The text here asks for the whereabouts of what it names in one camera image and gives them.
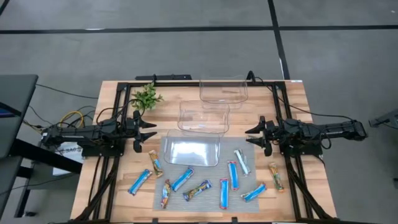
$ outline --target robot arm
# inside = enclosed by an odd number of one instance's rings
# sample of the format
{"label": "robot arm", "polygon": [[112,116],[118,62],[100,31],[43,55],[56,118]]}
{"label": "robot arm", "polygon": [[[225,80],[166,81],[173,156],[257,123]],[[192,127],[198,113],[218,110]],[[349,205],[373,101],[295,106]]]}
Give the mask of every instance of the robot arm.
{"label": "robot arm", "polygon": [[356,120],[334,124],[310,124],[296,119],[278,120],[279,126],[273,121],[266,121],[260,117],[259,124],[246,134],[262,133],[260,138],[249,138],[246,141],[265,148],[266,156],[272,154],[272,141],[277,141],[285,147],[281,147],[282,153],[321,155],[323,139],[345,138],[348,140],[362,141],[366,134],[361,122]]}
{"label": "robot arm", "polygon": [[82,156],[120,156],[124,152],[124,144],[121,141],[129,138],[135,138],[134,150],[142,152],[140,143],[156,132],[141,133],[139,129],[153,127],[156,127],[156,124],[143,121],[139,112],[135,111],[133,118],[127,118],[122,123],[111,118],[84,128],[51,126],[43,130],[41,141],[47,147],[58,146],[63,142],[77,142],[83,148]]}

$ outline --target green plant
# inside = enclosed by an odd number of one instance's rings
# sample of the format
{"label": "green plant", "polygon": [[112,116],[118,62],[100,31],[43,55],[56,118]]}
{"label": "green plant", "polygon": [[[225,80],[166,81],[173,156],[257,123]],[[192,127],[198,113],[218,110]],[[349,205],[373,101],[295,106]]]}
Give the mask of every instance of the green plant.
{"label": "green plant", "polygon": [[144,103],[142,104],[142,102],[138,100],[133,101],[131,106],[137,108],[137,110],[143,110],[144,107],[145,109],[151,110],[155,108],[156,102],[164,101],[163,96],[160,94],[156,98],[156,88],[154,87],[154,83],[144,85],[144,91],[134,91],[132,96]]}

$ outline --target transparent container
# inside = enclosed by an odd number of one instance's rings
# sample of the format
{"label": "transparent container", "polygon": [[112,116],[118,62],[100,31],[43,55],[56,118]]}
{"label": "transparent container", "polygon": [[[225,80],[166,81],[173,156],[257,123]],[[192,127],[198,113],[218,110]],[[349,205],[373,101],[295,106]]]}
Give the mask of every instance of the transparent container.
{"label": "transparent container", "polygon": [[164,145],[164,160],[171,164],[214,167],[220,156],[217,134],[171,129]]}
{"label": "transparent container", "polygon": [[203,101],[181,101],[178,128],[184,131],[223,136],[229,129],[229,105]]}
{"label": "transparent container", "polygon": [[248,83],[243,77],[230,77],[232,80],[222,81],[200,80],[200,99],[207,103],[233,104],[242,103],[248,99]]}

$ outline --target wooden table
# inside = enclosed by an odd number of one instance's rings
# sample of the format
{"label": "wooden table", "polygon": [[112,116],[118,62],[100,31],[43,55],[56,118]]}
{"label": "wooden table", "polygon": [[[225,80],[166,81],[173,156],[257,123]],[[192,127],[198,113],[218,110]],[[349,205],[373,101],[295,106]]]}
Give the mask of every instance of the wooden table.
{"label": "wooden table", "polygon": [[[104,108],[113,107],[117,84],[118,82],[116,81],[103,82],[99,93],[96,115]],[[308,111],[309,107],[303,83],[286,81],[286,87],[290,104]],[[273,146],[274,153],[270,157],[265,157],[263,149],[260,147],[255,146],[254,148],[257,182],[265,182],[268,188],[265,193],[259,196],[259,213],[224,213],[221,210],[205,213],[153,210],[154,195],[160,193],[155,192],[155,175],[152,175],[146,181],[139,190],[139,194],[135,197],[129,195],[127,190],[140,173],[144,169],[153,169],[147,153],[153,149],[159,151],[161,137],[166,136],[169,129],[178,128],[177,120],[180,101],[200,100],[199,87],[158,87],[157,93],[160,93],[165,101],[158,103],[155,110],[146,111],[143,119],[157,125],[156,128],[145,129],[145,131],[157,131],[158,134],[143,144],[142,153],[140,154],[135,153],[132,148],[133,139],[127,141],[125,153],[119,163],[111,222],[151,222],[153,218],[159,218],[160,222],[230,222],[231,217],[237,217],[240,222],[295,220],[285,162],[279,153],[278,146]],[[246,137],[244,132],[255,127],[260,115],[264,115],[266,120],[274,120],[276,123],[272,93],[263,86],[248,87],[248,95],[249,98],[245,101],[242,108],[230,113],[230,128],[225,134],[226,137]],[[129,108],[127,116],[132,117],[132,112],[133,108]],[[308,113],[292,108],[292,114],[295,119],[312,122],[312,117]],[[107,110],[101,115],[101,119],[110,118],[110,116],[111,110]],[[323,164],[313,156],[302,156],[302,160],[309,191],[325,211],[335,217],[335,207]],[[88,203],[96,161],[96,157],[91,157],[84,161],[71,218],[78,216]],[[282,183],[286,188],[284,193],[278,192],[274,187],[268,170],[270,162],[276,162],[278,165]],[[96,192],[98,186],[99,175],[97,175],[96,181],[94,192]],[[297,192],[302,216],[305,217],[302,194],[298,189]],[[100,218],[104,217],[105,207],[106,200],[103,200]]]}

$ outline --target gray mat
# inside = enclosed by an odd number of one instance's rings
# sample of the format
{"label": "gray mat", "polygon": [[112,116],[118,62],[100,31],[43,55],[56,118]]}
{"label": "gray mat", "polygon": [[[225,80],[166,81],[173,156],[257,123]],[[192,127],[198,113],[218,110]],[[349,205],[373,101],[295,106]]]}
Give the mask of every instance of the gray mat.
{"label": "gray mat", "polygon": [[[161,149],[164,148],[165,138],[162,138]],[[246,155],[251,173],[248,177],[243,176],[240,165],[238,166],[239,190],[233,192],[229,190],[228,209],[220,209],[220,178],[229,178],[227,161],[237,160],[234,150],[240,148]],[[163,159],[163,150],[160,150],[159,161],[164,170],[164,175],[156,180],[154,210],[163,210],[160,207],[162,189],[166,179],[172,183],[180,177],[187,169],[187,166],[169,164]],[[177,192],[171,193],[169,204],[165,210],[183,212],[259,212],[259,202],[255,200],[246,203],[240,197],[248,191],[254,190],[256,184],[256,169],[254,164],[254,146],[245,141],[244,138],[222,138],[220,160],[215,167],[194,167],[194,175],[182,185]],[[195,196],[186,202],[182,196],[183,192],[199,186],[205,179],[209,179],[213,187]]]}

